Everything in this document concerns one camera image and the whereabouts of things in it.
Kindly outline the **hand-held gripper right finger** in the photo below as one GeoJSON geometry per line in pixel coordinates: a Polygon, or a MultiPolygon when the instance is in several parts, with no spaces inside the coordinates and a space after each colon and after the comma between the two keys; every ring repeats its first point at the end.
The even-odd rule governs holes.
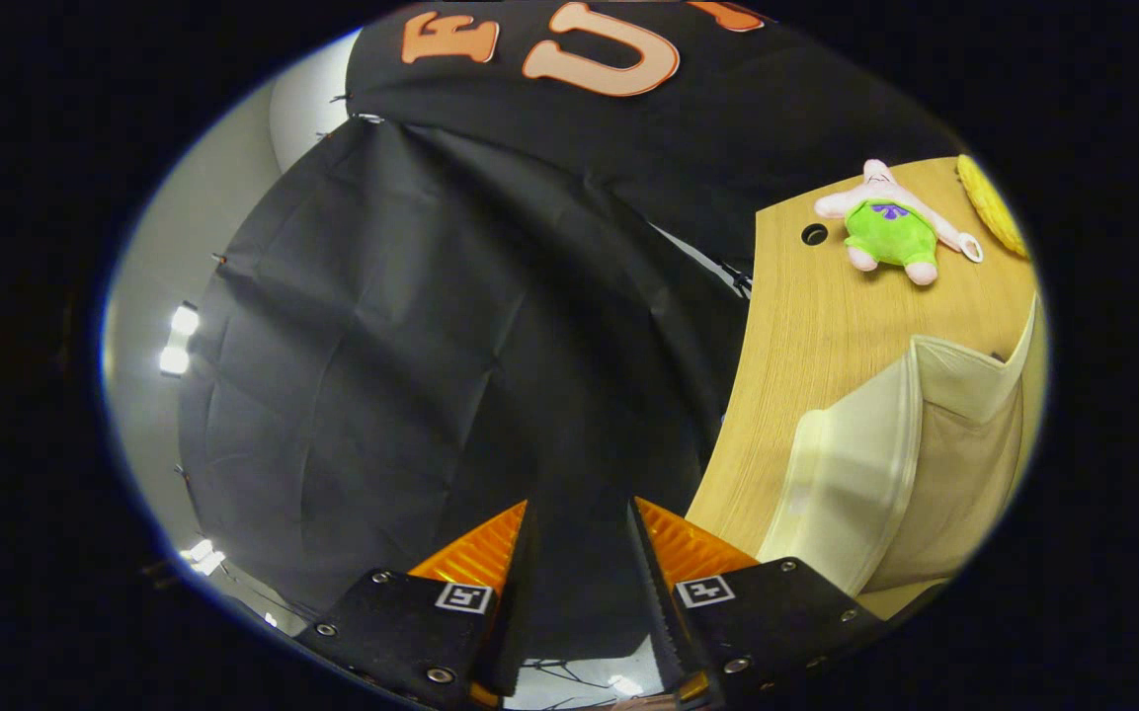
{"type": "Polygon", "coordinates": [[[626,522],[677,708],[776,708],[888,627],[804,561],[756,561],[641,497],[626,522]]]}

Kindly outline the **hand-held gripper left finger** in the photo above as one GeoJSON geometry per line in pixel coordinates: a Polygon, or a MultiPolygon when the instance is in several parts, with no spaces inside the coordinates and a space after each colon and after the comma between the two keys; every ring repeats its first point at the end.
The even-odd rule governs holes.
{"type": "Polygon", "coordinates": [[[415,710],[500,710],[518,680],[535,522],[523,500],[413,567],[366,571],[296,644],[415,710]]]}

